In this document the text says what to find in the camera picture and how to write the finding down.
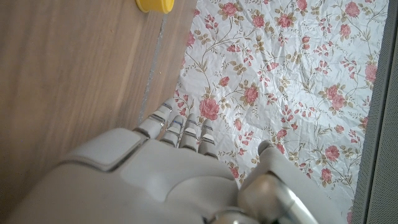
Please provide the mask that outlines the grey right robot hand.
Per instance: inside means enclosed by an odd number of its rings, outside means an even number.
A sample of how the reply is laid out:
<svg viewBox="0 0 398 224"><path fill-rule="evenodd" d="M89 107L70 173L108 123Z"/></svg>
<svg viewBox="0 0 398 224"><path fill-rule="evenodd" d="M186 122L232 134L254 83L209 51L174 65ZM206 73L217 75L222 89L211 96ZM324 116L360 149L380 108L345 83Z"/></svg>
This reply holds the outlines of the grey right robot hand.
<svg viewBox="0 0 398 224"><path fill-rule="evenodd" d="M343 223L320 188L269 141L241 185L218 160L213 127L170 119L173 99L133 130L70 152L9 223Z"/></svg>

